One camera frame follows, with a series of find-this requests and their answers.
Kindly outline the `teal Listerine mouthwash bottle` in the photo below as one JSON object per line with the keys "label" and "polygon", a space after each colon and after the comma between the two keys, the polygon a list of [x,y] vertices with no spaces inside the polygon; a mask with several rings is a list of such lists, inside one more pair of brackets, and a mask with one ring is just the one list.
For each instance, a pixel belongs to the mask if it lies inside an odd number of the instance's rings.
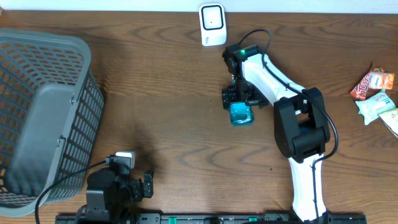
{"label": "teal Listerine mouthwash bottle", "polygon": [[248,126],[254,121],[250,106],[245,103],[232,103],[229,106],[230,121],[233,126]]}

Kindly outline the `red Top chocolate bar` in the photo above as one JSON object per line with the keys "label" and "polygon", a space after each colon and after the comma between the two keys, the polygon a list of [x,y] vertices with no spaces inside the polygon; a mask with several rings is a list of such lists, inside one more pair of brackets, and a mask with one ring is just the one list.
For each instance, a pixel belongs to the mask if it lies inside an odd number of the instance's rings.
{"label": "red Top chocolate bar", "polygon": [[382,67],[371,67],[367,74],[361,81],[349,92],[349,94],[356,100],[364,101],[369,89],[369,82],[371,74],[374,72],[385,72]]}

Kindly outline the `small teal wipes pack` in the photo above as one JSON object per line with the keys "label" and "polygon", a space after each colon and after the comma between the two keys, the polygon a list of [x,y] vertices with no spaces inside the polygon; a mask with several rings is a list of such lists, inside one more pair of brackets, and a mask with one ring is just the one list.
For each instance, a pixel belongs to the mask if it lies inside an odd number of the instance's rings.
{"label": "small teal wipes pack", "polygon": [[368,125],[378,119],[379,114],[396,108],[394,102],[386,94],[386,90],[382,89],[379,93],[364,101],[356,101],[359,108],[359,114],[364,117],[364,124]]}

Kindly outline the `small orange box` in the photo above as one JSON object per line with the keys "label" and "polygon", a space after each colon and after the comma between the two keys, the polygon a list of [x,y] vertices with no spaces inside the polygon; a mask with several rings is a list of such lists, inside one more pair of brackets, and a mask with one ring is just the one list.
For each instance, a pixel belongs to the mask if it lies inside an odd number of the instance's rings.
{"label": "small orange box", "polygon": [[394,85],[394,74],[388,72],[371,72],[369,79],[369,87],[371,89],[391,90]]}

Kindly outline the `large white wet wipes pack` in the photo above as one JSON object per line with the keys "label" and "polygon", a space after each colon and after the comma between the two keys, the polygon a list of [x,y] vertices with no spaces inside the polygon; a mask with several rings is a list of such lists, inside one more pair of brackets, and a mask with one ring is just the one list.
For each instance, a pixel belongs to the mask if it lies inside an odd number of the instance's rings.
{"label": "large white wet wipes pack", "polygon": [[397,137],[398,132],[398,120],[397,120],[397,108],[383,112],[379,115],[382,122],[389,128],[389,130]]}

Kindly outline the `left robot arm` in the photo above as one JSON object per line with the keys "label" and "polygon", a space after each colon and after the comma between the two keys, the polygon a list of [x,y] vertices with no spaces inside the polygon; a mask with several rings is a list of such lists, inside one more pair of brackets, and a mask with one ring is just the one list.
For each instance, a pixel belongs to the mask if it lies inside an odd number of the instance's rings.
{"label": "left robot arm", "polygon": [[132,179],[135,164],[133,152],[118,152],[105,159],[102,168],[87,178],[86,205],[82,206],[74,223],[135,223],[136,216],[128,205],[151,198],[154,194],[154,171],[147,170],[142,179]]}

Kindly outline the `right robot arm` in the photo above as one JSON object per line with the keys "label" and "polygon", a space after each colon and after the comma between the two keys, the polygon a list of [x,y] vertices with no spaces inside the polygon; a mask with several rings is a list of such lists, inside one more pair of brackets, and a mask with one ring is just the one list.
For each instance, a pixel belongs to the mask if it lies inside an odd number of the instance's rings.
{"label": "right robot arm", "polygon": [[322,94],[289,80],[257,45],[230,45],[222,58],[232,75],[231,85],[222,91],[231,124],[250,125],[252,107],[273,107],[275,141],[292,171],[293,211],[302,222],[319,220],[326,212],[320,172],[330,140]]}

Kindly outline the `white barcode scanner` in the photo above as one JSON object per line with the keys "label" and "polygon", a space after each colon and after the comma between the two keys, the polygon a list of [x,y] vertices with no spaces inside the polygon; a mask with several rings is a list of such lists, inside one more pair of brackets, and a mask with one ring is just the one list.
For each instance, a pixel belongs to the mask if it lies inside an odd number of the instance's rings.
{"label": "white barcode scanner", "polygon": [[224,7],[220,3],[203,4],[198,13],[202,45],[223,45],[227,39]]}

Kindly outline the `grey plastic shopping basket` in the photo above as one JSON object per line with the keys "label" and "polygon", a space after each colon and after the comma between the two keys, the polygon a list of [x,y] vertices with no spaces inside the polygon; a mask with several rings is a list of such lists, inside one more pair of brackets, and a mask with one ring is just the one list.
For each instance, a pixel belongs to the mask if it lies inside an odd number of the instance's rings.
{"label": "grey plastic shopping basket", "polygon": [[1,29],[1,215],[74,197],[104,97],[77,37]]}

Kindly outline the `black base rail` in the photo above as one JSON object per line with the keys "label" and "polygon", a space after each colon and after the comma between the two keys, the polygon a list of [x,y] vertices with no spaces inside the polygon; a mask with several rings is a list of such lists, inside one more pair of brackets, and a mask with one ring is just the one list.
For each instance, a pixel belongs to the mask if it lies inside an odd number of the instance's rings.
{"label": "black base rail", "polygon": [[[135,214],[119,223],[130,224],[240,224],[240,223],[302,223],[293,213],[265,213],[263,215],[161,215],[158,213]],[[323,224],[367,224],[365,215],[325,213]]]}

